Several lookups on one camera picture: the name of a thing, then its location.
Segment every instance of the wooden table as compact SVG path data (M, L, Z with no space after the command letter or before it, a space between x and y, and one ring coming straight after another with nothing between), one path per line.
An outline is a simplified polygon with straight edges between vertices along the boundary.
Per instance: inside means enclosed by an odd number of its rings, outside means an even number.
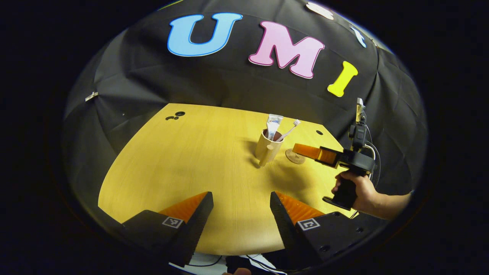
M183 111L178 120L165 118ZM346 169L306 159L289 161L285 151L295 143L341 145L319 124L301 121L265 167L254 157L268 114L237 109L166 105L128 142L102 184L98 206L118 222L140 211L161 211L201 192L211 191L214 208L196 252L243 255L284 248L270 210L270 193L279 191L324 213L353 213L322 201L332 197L334 177ZM295 118L284 117L285 133Z

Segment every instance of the human hand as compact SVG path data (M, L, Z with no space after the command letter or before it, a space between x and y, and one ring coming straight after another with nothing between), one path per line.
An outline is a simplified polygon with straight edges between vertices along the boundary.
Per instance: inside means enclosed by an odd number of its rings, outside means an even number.
M355 192L357 198L353 203L352 208L360 212L371 214L379 203L380 194L377 193L374 184L370 181L368 176L358 176L351 171L339 173L335 177L336 185L331 190L333 194L338 191L338 187L341 185L340 178L351 180L356 185Z
M251 271L248 268L238 268L233 274L224 272L222 275L251 275Z

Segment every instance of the letter m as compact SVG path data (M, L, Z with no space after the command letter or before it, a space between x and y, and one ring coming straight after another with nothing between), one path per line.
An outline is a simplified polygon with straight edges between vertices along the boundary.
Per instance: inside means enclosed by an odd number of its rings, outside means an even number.
M312 68L320 50L324 49L323 43L316 38L306 37L294 45L285 26L270 21L263 21L260 25L265 28L265 32L258 51L248 57L250 62L263 66L273 65L271 55L275 48L279 68L285 68L298 57L297 62L290 66L290 71L304 78L314 76Z

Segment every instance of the toothbrush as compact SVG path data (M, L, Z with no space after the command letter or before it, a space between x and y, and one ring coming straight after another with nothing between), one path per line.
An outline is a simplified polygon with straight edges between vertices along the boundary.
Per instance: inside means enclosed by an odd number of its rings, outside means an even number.
M294 127L292 127L292 129L290 129L290 131L288 131L287 133L285 133L285 135L282 135L282 136L281 136L281 137L280 137L280 138L277 140L277 142L281 142L281 141L282 141L282 140L283 140L283 139L284 139L284 138L285 138L285 137L286 137L288 134L290 134L290 133L292 132L292 130L294 130L294 128L295 128L297 125L299 125L300 123L301 123L301 122L300 122L298 119L296 119L296 120L294 121Z

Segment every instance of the cup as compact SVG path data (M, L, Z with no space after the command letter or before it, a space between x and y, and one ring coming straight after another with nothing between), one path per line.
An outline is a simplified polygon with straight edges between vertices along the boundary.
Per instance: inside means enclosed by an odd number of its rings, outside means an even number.
M282 136L279 132L275 132L273 140L268 139L267 136L268 129L263 129L256 144L255 157L260 161L260 166L264 166L265 163L272 161L280 151L282 143L284 143L284 141L276 142Z

